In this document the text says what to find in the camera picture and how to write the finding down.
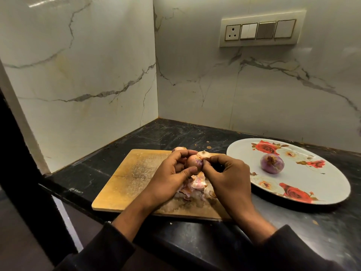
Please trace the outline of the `peeled purple onion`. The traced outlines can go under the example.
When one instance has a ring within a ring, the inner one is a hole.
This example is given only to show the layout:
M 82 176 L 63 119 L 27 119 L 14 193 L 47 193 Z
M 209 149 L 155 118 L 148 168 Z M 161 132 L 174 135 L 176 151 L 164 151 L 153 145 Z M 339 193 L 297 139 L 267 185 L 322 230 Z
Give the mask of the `peeled purple onion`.
M 279 174 L 284 169 L 285 163 L 276 154 L 265 154 L 260 159 L 260 166 L 269 174 Z

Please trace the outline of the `white wall switch panel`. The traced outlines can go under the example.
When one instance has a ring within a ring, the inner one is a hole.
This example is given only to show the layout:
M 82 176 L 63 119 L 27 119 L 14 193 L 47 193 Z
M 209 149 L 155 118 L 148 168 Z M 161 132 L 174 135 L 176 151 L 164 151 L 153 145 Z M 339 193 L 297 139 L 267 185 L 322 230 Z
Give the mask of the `white wall switch panel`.
M 223 18 L 219 47 L 296 45 L 306 10 Z

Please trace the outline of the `partly peeled onion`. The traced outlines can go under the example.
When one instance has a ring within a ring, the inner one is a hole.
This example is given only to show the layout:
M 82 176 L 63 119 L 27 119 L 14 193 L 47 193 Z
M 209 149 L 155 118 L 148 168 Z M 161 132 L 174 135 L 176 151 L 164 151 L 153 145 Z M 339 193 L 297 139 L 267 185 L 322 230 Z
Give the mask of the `partly peeled onion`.
M 191 155 L 187 158 L 184 167 L 196 167 L 197 171 L 201 172 L 203 167 L 203 160 L 199 155 Z

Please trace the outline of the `person's right forearm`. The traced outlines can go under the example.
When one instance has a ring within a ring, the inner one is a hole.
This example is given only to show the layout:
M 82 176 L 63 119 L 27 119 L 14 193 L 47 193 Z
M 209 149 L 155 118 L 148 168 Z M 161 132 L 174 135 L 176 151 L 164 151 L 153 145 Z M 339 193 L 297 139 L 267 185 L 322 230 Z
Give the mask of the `person's right forearm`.
M 266 270 L 345 271 L 335 261 L 313 251 L 290 226 L 275 228 L 253 205 L 231 205 L 227 212 L 264 256 Z

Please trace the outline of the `wooden cutting board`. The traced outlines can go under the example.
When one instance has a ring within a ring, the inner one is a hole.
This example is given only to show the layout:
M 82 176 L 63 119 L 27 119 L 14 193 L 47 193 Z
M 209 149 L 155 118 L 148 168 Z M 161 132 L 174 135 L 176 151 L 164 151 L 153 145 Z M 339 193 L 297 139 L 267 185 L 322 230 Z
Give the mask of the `wooden cutting board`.
M 144 190 L 159 165 L 170 154 L 168 150 L 131 150 L 92 202 L 92 209 L 123 211 Z M 176 193 L 172 200 L 154 214 L 175 218 L 231 220 L 218 199 L 184 200 L 180 193 Z

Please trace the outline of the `white floral plate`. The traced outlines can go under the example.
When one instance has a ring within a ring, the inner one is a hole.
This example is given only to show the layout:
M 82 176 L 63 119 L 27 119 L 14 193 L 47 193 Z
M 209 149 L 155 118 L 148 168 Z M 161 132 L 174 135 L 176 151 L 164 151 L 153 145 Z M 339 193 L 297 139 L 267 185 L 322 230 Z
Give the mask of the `white floral plate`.
M 351 186 L 345 175 L 325 158 L 287 142 L 246 138 L 230 144 L 226 154 L 250 167 L 251 183 L 275 196 L 310 205 L 334 205 L 345 201 Z M 261 158 L 275 154 L 284 169 L 271 174 L 261 167 Z

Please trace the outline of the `person's left forearm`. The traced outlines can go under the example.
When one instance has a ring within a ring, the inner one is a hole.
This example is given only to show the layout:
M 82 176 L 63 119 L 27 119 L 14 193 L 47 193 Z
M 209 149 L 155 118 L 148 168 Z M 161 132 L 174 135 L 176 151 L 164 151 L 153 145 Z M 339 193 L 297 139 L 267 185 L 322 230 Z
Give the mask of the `person's left forearm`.
M 132 241 L 156 206 L 150 197 L 137 196 L 81 252 L 66 256 L 53 271 L 120 271 L 135 251 Z

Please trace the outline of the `person's right hand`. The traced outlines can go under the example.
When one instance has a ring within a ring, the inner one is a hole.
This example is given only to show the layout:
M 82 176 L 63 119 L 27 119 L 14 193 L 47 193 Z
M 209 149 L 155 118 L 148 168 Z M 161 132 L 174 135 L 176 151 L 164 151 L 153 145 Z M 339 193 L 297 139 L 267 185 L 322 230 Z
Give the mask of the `person's right hand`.
M 217 186 L 214 192 L 237 223 L 255 212 L 251 198 L 250 168 L 239 159 L 218 154 L 204 160 L 217 160 L 213 168 L 217 171 Z

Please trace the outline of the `pile of onion peels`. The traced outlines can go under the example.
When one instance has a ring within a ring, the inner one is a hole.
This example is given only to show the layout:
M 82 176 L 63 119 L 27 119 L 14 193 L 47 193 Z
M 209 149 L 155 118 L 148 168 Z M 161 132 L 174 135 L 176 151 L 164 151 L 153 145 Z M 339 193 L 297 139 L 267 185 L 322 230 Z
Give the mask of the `pile of onion peels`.
M 217 199 L 213 186 L 203 172 L 192 175 L 183 182 L 177 193 L 182 194 L 184 200 L 206 201 Z

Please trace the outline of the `person's left hand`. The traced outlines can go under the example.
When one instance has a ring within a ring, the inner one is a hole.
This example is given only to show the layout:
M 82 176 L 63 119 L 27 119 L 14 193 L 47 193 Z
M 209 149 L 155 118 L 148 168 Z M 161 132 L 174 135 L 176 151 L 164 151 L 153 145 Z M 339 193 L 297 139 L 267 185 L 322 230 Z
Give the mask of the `person's left hand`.
M 168 202 L 181 186 L 178 186 L 176 163 L 184 163 L 195 150 L 179 150 L 171 153 L 158 167 L 147 187 L 141 192 L 142 199 L 149 204 L 151 211 Z

